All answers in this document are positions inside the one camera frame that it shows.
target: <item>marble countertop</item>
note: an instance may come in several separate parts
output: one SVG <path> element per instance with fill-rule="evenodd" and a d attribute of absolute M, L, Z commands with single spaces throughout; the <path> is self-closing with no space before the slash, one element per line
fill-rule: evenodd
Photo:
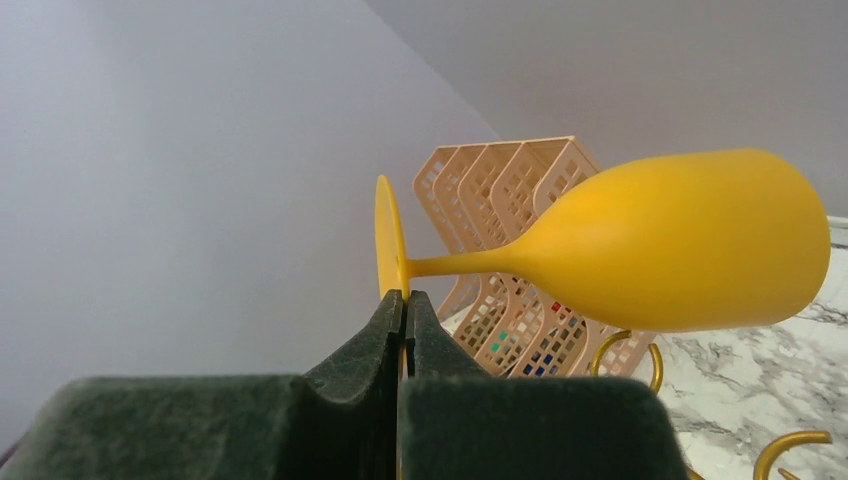
<path fill-rule="evenodd" d="M 848 250 L 834 247 L 816 302 L 778 325 L 656 340 L 665 363 L 659 396 L 681 449 L 706 480 L 751 478 L 760 451 L 798 430 L 827 430 L 777 467 L 802 480 L 848 478 Z M 634 377 L 649 379 L 650 357 Z"/>

